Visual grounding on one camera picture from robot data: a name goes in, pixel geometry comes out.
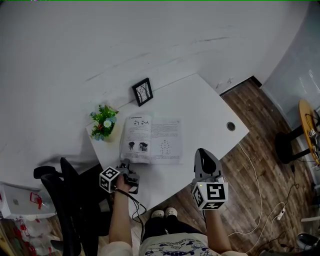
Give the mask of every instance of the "black picture frame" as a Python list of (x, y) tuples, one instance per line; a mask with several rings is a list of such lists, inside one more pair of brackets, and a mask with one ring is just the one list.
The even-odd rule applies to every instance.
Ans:
[(132, 89), (139, 107), (154, 97), (149, 78), (143, 79), (142, 81), (136, 83), (134, 86), (132, 86)]

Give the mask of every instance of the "white t-shirt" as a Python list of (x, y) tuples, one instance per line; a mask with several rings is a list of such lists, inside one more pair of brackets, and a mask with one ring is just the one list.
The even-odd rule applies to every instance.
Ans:
[[(133, 256), (126, 242), (112, 242), (102, 248), (101, 256)], [(208, 248), (208, 238), (198, 233), (165, 234), (147, 238), (140, 245), (139, 256), (220, 256)], [(222, 256), (246, 256), (245, 253), (227, 251)]]

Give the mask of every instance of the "book page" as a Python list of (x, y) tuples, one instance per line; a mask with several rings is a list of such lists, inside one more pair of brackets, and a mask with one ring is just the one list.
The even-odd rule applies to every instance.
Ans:
[(152, 117), (137, 114), (124, 123), (120, 158), (132, 163), (150, 163)]
[(153, 118), (151, 164), (178, 164), (182, 157), (180, 118)]

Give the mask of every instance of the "white shoe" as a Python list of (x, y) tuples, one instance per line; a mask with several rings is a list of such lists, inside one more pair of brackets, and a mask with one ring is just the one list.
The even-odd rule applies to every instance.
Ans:
[(165, 210), (165, 217), (167, 218), (170, 215), (178, 216), (178, 212), (175, 208), (169, 207)]
[(155, 210), (152, 214), (151, 214), (151, 219), (152, 218), (156, 218), (156, 217), (160, 217), (163, 218), (165, 216), (165, 212), (163, 210)]

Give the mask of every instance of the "hand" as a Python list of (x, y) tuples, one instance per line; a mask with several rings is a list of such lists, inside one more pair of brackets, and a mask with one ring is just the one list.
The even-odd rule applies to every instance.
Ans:
[(122, 174), (119, 175), (116, 181), (116, 187), (124, 192), (129, 192), (131, 186), (125, 183), (124, 176)]

